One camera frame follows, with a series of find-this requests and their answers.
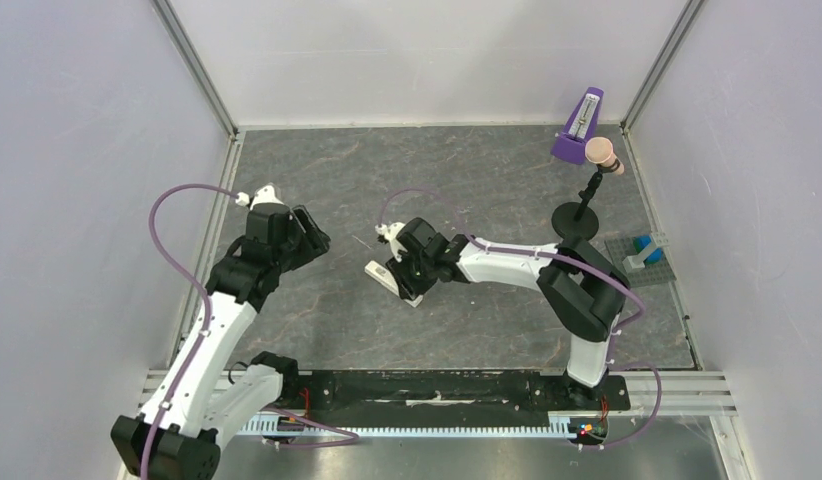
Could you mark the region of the white remote control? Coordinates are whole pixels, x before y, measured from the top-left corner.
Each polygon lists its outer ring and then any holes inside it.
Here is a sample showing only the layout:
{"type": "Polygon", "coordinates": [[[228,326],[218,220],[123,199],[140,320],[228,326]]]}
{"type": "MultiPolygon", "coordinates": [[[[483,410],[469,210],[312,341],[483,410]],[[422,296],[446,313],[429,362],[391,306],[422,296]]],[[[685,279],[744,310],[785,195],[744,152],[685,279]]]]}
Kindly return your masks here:
{"type": "Polygon", "coordinates": [[[369,261],[364,267],[364,272],[371,279],[375,280],[382,287],[391,292],[394,296],[398,297],[400,300],[402,300],[403,302],[405,302],[413,308],[416,308],[423,300],[422,295],[417,296],[414,299],[403,297],[401,295],[399,284],[397,283],[392,273],[384,265],[376,261],[369,261]]]}

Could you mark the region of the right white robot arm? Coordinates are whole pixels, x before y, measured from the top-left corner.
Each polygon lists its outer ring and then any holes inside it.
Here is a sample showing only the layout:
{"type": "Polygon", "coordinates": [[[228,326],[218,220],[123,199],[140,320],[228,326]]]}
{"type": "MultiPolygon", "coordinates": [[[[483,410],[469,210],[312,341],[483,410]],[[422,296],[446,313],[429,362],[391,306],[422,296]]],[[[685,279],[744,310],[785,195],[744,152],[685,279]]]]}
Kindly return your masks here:
{"type": "Polygon", "coordinates": [[[464,234],[447,239],[422,218],[380,224],[375,231],[391,256],[373,272],[409,304],[439,282],[498,283],[541,293],[571,335],[567,400],[589,408],[604,396],[612,329],[631,290],[626,275],[589,241],[571,236],[526,246],[464,234]]]}

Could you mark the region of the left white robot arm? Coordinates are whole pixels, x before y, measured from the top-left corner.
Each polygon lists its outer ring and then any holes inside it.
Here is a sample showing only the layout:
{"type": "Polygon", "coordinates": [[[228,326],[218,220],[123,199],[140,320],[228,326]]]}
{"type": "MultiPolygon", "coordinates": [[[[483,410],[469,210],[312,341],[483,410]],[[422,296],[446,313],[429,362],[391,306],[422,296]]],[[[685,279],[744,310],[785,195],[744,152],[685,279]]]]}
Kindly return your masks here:
{"type": "Polygon", "coordinates": [[[241,336],[282,274],[327,253],[330,238],[303,205],[254,202],[245,232],[213,266],[203,306],[161,385],[134,417],[120,416],[111,439],[140,479],[210,479],[232,438],[264,406],[300,398],[296,361],[261,354],[242,379],[214,393],[241,336]]]}

